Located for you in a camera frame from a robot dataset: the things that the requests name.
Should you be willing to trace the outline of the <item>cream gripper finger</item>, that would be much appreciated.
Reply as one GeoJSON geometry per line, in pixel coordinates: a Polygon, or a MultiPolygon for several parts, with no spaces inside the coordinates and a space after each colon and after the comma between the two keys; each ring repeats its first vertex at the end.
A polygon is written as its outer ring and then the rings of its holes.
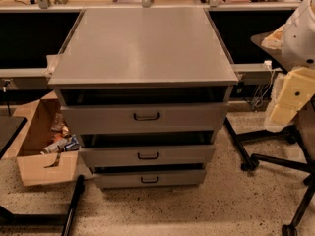
{"type": "Polygon", "coordinates": [[[287,125],[296,114],[296,110],[276,104],[271,110],[269,120],[277,125],[287,125]]]}
{"type": "Polygon", "coordinates": [[[315,70],[306,67],[291,70],[277,98],[281,107],[299,111],[315,94],[315,70]]]}

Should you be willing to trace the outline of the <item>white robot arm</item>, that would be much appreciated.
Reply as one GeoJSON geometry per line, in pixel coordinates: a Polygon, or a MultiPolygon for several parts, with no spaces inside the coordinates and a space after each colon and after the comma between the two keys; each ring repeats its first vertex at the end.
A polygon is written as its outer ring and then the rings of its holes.
{"type": "Polygon", "coordinates": [[[268,105],[265,126],[280,131],[315,94],[314,0],[303,0],[283,27],[282,58],[291,66],[278,74],[268,105]]]}

